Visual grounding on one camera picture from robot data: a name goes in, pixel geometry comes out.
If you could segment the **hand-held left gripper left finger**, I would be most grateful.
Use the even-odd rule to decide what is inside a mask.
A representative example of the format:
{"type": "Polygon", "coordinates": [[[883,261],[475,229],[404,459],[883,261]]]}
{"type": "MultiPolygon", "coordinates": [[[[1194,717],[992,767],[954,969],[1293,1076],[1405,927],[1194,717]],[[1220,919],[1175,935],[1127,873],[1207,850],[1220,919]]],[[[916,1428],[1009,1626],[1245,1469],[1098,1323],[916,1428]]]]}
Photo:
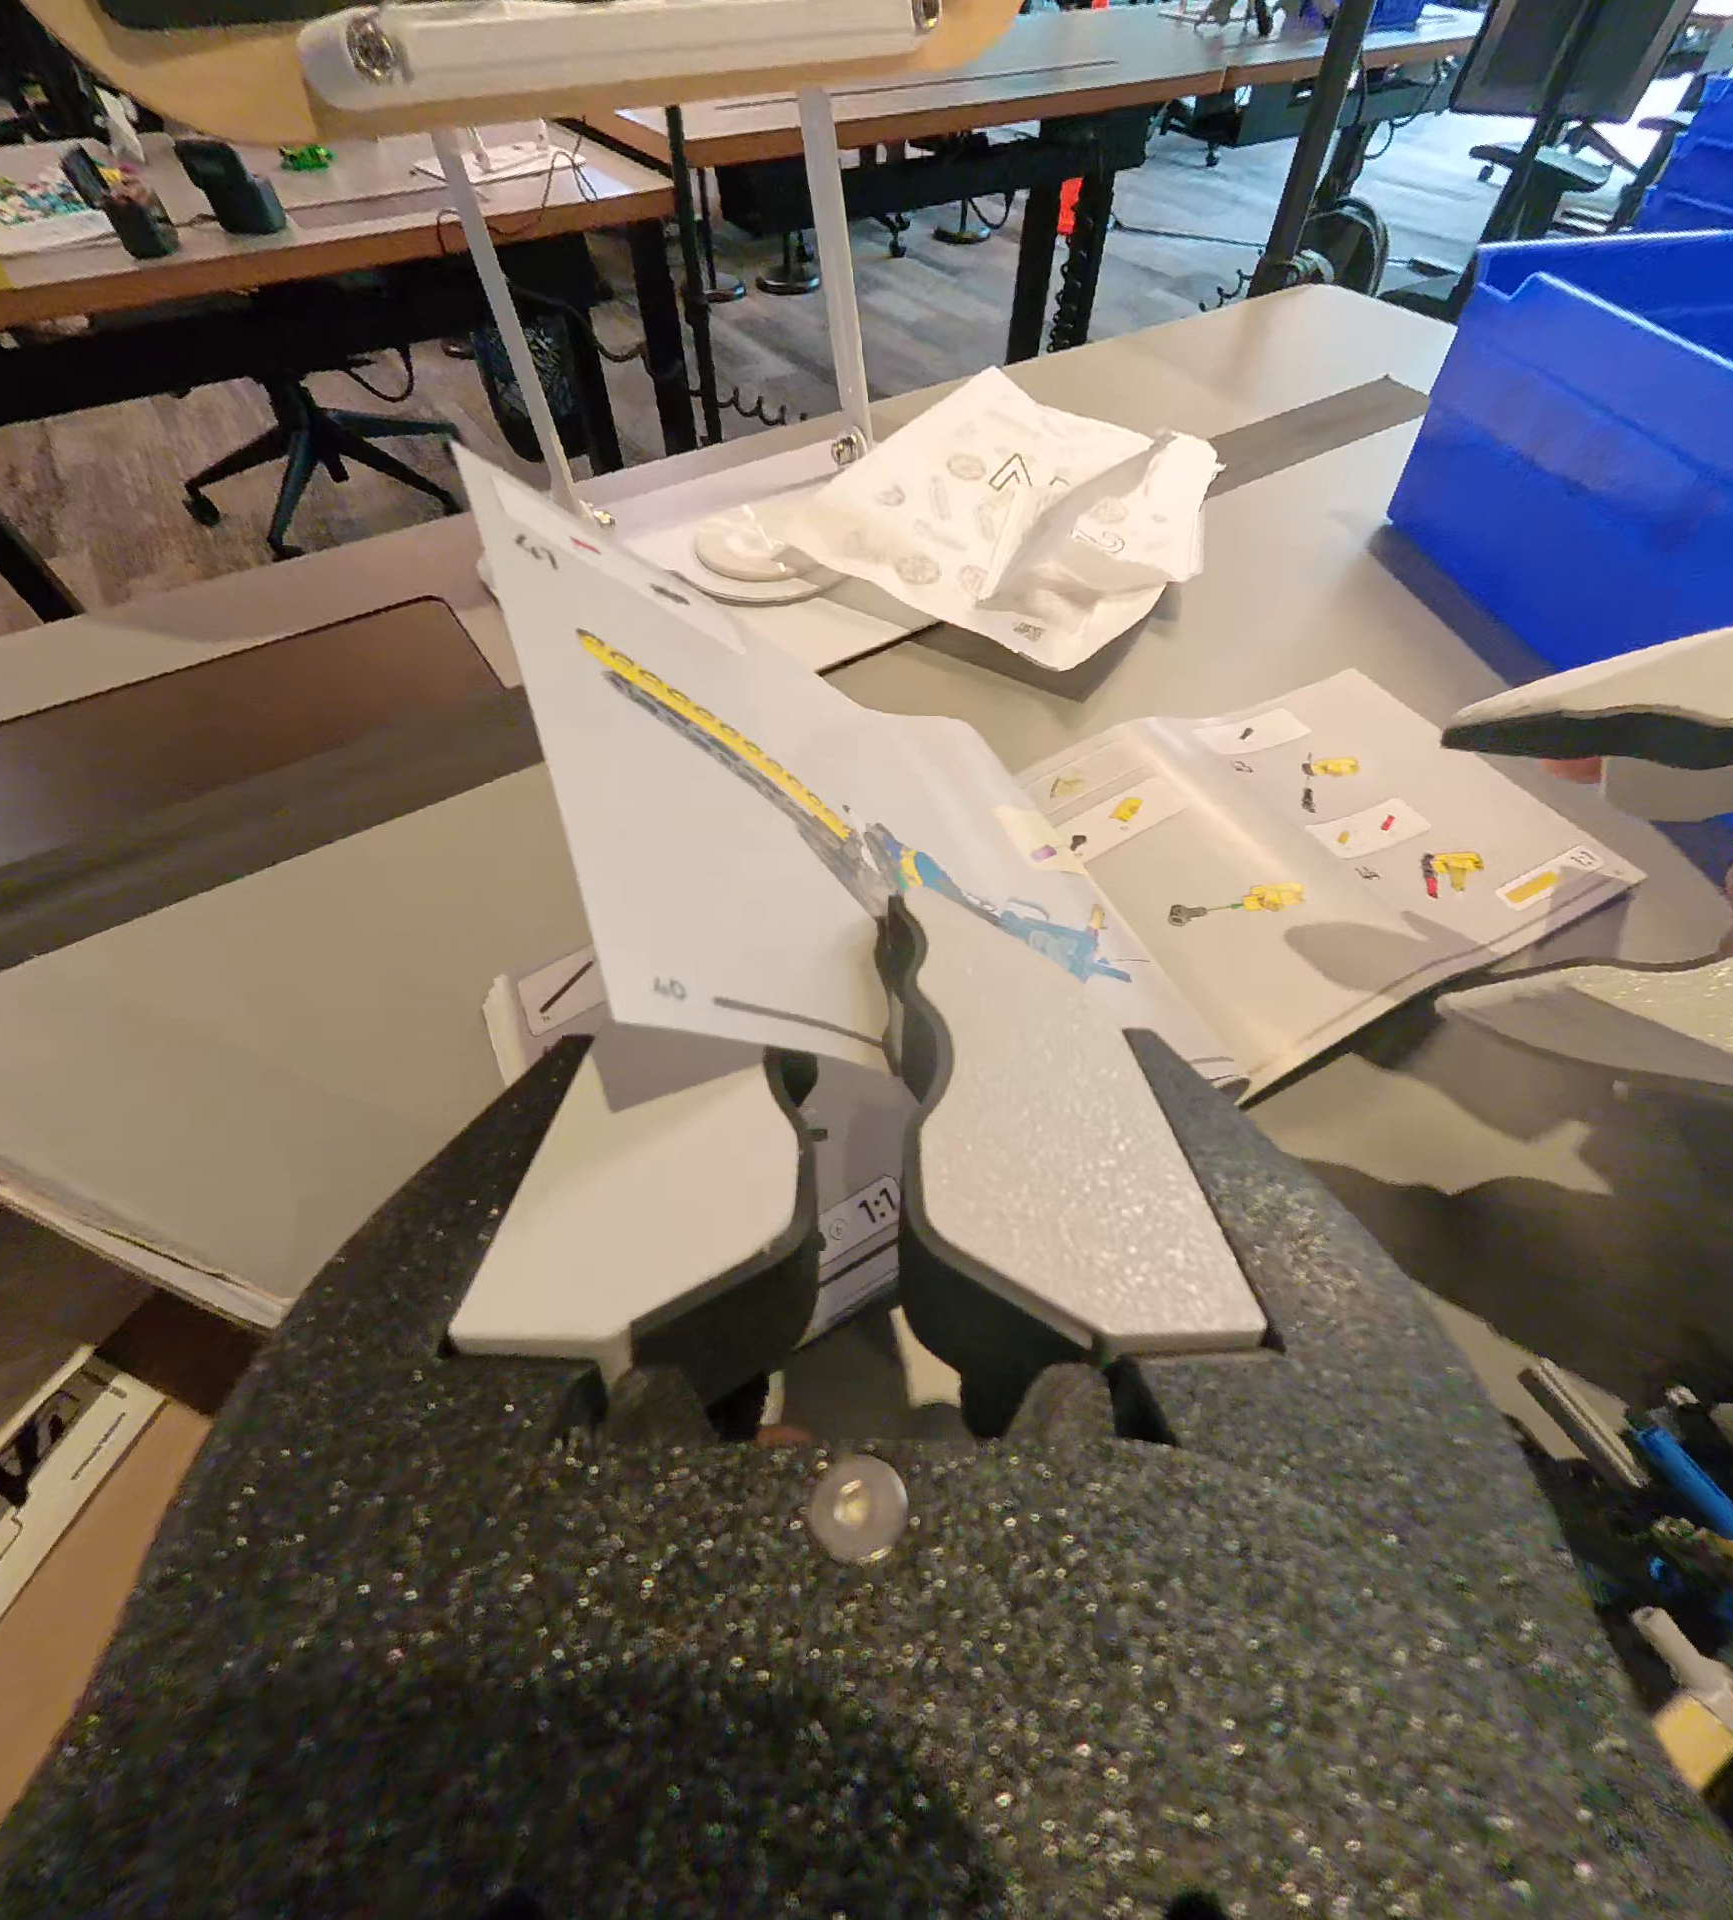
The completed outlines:
{"type": "Polygon", "coordinates": [[[807,1052],[575,1034],[558,1102],[446,1329],[462,1358],[676,1368],[714,1404],[772,1375],[818,1296],[807,1052]]]}

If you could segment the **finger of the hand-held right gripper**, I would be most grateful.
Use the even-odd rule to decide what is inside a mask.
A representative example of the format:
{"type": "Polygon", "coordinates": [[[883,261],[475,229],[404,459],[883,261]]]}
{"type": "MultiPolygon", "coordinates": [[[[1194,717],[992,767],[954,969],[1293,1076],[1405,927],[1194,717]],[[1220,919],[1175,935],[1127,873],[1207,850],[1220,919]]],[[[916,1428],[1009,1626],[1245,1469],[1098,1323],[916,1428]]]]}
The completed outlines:
{"type": "Polygon", "coordinates": [[[1733,1104],[1733,954],[1694,964],[1567,962],[1437,1001],[1444,1019],[1628,1084],[1733,1104]]]}
{"type": "Polygon", "coordinates": [[[1598,791],[1648,821],[1733,815],[1733,629],[1550,674],[1474,702],[1446,749],[1598,764],[1598,791]]]}

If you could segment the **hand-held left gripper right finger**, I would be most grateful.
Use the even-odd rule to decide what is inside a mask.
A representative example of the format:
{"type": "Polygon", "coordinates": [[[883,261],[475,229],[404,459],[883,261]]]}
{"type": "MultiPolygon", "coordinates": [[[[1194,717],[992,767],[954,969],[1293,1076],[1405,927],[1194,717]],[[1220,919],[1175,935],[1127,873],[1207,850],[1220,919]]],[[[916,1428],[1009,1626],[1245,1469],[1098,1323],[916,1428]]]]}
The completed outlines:
{"type": "Polygon", "coordinates": [[[880,933],[901,1149],[900,1298],[1005,1432],[1053,1368],[1254,1358],[1271,1320],[1155,1081],[1179,1059],[940,893],[880,933]]]}

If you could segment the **lego instruction booklet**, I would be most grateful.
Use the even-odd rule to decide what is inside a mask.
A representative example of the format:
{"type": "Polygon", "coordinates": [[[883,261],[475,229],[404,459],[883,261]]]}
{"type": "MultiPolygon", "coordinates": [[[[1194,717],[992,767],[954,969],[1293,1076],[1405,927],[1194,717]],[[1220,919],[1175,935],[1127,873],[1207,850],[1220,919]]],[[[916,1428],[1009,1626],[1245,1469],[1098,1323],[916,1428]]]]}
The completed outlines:
{"type": "Polygon", "coordinates": [[[1642,873],[1358,671],[1009,775],[857,705],[475,453],[485,538],[616,1029],[895,1071],[880,933],[940,893],[1263,1093],[1642,873]]]}

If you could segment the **partly built lego model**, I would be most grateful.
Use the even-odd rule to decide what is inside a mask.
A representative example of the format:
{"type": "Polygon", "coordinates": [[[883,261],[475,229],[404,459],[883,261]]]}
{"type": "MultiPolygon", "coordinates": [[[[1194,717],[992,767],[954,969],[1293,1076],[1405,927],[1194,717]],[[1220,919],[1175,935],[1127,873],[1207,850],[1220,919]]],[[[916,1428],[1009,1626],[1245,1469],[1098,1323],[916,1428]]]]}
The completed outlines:
{"type": "Polygon", "coordinates": [[[1519,1375],[1565,1440],[1526,1435],[1600,1620],[1688,1783],[1733,1812],[1733,1398],[1671,1385],[1646,1408],[1600,1404],[1550,1360],[1519,1375]]]}

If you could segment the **torn white printed paper bag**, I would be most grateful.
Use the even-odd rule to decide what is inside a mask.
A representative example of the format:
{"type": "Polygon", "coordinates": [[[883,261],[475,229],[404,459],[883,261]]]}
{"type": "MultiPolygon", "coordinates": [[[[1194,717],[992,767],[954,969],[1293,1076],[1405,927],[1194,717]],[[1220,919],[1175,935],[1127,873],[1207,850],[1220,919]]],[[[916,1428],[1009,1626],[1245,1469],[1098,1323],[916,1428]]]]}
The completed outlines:
{"type": "Polygon", "coordinates": [[[1203,438],[1083,418],[985,371],[759,518],[807,564],[1068,674],[1199,573],[1220,472],[1203,438]]]}

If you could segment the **black monitor on stand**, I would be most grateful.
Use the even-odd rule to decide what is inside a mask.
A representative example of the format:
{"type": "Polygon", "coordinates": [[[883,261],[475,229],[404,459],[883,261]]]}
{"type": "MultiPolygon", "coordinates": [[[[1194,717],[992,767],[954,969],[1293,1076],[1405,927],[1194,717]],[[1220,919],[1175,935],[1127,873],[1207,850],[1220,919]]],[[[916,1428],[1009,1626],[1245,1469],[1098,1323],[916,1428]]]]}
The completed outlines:
{"type": "Polygon", "coordinates": [[[1502,150],[1502,191],[1483,242],[1535,238],[1570,191],[1611,176],[1561,141],[1575,123],[1622,122],[1677,48],[1694,3],[1493,3],[1469,50],[1450,112],[1525,116],[1519,150],[1502,150]]]}

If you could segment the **black pole on wheels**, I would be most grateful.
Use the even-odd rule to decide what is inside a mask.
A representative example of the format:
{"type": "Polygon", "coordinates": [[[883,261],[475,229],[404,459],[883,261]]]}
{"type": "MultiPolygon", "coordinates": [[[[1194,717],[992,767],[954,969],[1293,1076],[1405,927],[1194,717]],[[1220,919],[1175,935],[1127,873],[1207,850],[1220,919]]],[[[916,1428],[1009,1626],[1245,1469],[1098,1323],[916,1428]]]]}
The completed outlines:
{"type": "Polygon", "coordinates": [[[1257,300],[1288,288],[1336,282],[1336,261],[1322,249],[1307,249],[1307,227],[1316,215],[1320,179],[1334,153],[1347,92],[1361,70],[1374,11],[1374,3],[1340,3],[1334,9],[1307,122],[1296,140],[1261,261],[1252,268],[1245,286],[1245,300],[1257,300]]]}

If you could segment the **white printed sheet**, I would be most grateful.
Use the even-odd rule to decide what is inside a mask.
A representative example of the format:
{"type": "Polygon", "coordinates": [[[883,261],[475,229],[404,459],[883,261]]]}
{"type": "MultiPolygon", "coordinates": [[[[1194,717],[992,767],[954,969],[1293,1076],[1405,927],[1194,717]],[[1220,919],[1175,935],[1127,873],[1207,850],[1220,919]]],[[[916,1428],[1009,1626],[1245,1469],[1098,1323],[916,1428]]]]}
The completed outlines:
{"type": "Polygon", "coordinates": [[[157,1386],[78,1345],[2,1422],[0,1620],[165,1404],[157,1386]]]}

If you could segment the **black office chair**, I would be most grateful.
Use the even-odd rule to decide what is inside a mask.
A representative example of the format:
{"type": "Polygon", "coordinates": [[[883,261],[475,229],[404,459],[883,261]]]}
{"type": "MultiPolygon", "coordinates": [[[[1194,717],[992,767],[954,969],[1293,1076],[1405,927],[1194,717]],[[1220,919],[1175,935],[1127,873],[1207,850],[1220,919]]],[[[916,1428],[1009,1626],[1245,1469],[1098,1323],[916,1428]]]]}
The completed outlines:
{"type": "Polygon", "coordinates": [[[274,426],[184,482],[184,511],[200,528],[216,528],[223,518],[210,490],[268,464],[280,467],[280,484],[265,529],[265,546],[274,559],[300,555],[290,531],[316,474],[344,484],[353,467],[369,469],[435,501],[445,517],[464,511],[450,486],[383,450],[383,443],[400,439],[453,444],[458,431],[450,424],[323,406],[302,379],[265,379],[261,390],[270,401],[274,426]]]}

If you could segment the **long brown background desk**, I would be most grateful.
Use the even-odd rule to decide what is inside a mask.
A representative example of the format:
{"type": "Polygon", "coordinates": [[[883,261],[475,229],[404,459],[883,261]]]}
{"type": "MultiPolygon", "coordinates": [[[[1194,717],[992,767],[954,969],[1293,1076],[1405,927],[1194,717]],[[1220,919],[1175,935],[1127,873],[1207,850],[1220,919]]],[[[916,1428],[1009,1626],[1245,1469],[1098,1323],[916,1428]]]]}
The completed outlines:
{"type": "MultiPolygon", "coordinates": [[[[931,207],[1022,199],[1007,363],[1081,346],[1095,319],[1103,240],[1120,176],[1142,166],[1171,101],[1224,84],[1226,55],[1158,9],[1020,16],[977,60],[944,75],[874,77],[831,89],[846,205],[855,223],[931,207]]],[[[668,171],[688,197],[714,173],[721,215],[783,240],[783,279],[818,290],[796,94],[679,111],[596,111],[578,122],[616,155],[668,171]]]]}

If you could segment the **wooden background desk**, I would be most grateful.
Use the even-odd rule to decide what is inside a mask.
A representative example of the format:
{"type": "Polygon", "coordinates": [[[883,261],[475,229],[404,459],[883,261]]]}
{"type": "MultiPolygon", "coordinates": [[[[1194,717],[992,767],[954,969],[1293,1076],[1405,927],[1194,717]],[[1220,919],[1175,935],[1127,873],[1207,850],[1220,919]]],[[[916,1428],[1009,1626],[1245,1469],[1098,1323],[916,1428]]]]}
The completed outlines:
{"type": "MultiPolygon", "coordinates": [[[[503,269],[534,305],[588,317],[605,298],[588,238],[620,234],[634,273],[664,450],[691,450],[699,422],[664,242],[676,187],[660,168],[584,130],[547,126],[543,138],[555,150],[543,171],[478,189],[503,269]]],[[[490,317],[441,179],[421,173],[430,155],[421,138],[341,148],[328,173],[288,179],[305,199],[277,234],[237,236],[200,219],[182,227],[182,246],[157,261],[125,254],[115,234],[19,258],[12,286],[0,290],[0,428],[244,379],[268,394],[277,426],[186,484],[184,507],[200,526],[221,520],[208,490],[268,463],[288,464],[278,501],[297,511],[312,469],[312,453],[292,446],[297,428],[310,438],[332,428],[336,478],[362,464],[439,498],[435,481],[418,478],[381,446],[435,426],[338,418],[298,394],[315,372],[462,336],[490,317]]],[[[82,612],[2,514],[0,579],[40,622],[82,612]]]]}

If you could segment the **black desk device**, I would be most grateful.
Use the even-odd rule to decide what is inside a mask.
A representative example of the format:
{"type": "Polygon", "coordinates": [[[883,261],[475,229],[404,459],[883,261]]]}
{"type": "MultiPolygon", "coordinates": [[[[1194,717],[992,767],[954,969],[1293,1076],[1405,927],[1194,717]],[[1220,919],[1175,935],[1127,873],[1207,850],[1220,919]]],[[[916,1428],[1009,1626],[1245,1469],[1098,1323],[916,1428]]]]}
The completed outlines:
{"type": "Polygon", "coordinates": [[[290,227],[274,181],[253,173],[227,140],[182,135],[173,140],[173,155],[230,236],[278,236],[290,227]]]}
{"type": "Polygon", "coordinates": [[[63,148],[60,168],[82,203],[108,217],[133,258],[157,261],[182,251],[180,232],[140,166],[96,159],[74,143],[63,148]]]}

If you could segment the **white folding stand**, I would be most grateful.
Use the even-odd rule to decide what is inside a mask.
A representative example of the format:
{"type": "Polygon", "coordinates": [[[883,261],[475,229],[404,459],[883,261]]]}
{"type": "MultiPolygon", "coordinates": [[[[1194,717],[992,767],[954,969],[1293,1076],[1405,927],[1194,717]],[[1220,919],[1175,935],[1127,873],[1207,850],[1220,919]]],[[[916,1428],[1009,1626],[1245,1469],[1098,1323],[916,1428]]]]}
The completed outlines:
{"type": "Polygon", "coordinates": [[[464,159],[462,132],[523,112],[580,116],[590,107],[796,94],[810,212],[839,398],[828,443],[737,456],[706,481],[648,484],[623,502],[615,540],[759,619],[763,634],[816,671],[867,658],[926,625],[883,589],[844,583],[831,568],[763,540],[760,511],[798,507],[874,446],[873,401],[855,290],[852,236],[829,80],[886,70],[918,75],[931,59],[940,5],[616,3],[616,5],[353,5],[298,31],[302,88],[319,130],[432,138],[446,205],[459,217],[508,365],[549,476],[549,493],[588,531],[612,520],[580,498],[543,374],[497,268],[464,159]]]}

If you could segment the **wood-edged black board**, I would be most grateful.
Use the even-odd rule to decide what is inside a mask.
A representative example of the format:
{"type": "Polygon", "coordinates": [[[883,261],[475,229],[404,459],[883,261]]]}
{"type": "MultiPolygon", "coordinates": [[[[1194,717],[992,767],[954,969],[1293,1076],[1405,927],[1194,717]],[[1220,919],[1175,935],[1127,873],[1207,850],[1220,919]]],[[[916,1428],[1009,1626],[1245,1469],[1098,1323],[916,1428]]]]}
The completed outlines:
{"type": "Polygon", "coordinates": [[[24,11],[100,80],[203,135],[259,147],[338,143],[408,132],[464,130],[532,116],[590,118],[615,107],[664,107],[696,101],[798,92],[807,85],[918,84],[981,60],[1012,29],[1016,5],[948,3],[923,48],[901,56],[784,60],[751,56],[723,75],[681,72],[678,56],[643,78],[590,84],[504,84],[501,92],[455,101],[338,111],[302,80],[298,25],[243,22],[136,31],[91,3],[29,3],[24,11]]]}

